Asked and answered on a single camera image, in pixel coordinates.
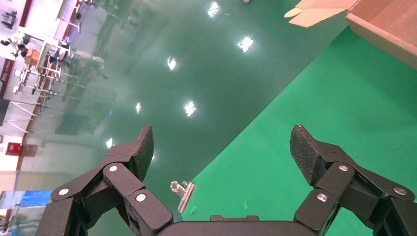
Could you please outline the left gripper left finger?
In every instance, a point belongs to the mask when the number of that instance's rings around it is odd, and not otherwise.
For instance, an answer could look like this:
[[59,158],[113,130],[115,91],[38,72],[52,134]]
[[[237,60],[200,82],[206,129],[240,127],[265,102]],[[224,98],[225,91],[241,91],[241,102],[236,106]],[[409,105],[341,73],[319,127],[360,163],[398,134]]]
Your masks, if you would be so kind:
[[150,126],[133,141],[110,148],[96,167],[51,193],[36,235],[86,236],[112,209],[135,235],[158,235],[173,223],[173,214],[144,184],[153,151]]

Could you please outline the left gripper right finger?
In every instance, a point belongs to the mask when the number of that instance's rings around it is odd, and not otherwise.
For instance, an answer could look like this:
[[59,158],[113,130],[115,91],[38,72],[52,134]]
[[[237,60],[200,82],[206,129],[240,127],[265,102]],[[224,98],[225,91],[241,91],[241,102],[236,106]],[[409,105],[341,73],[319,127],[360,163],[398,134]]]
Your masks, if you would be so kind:
[[415,194],[358,165],[340,146],[321,142],[302,125],[290,136],[290,152],[313,187],[294,220],[323,236],[340,209],[352,212],[375,236],[417,233]]

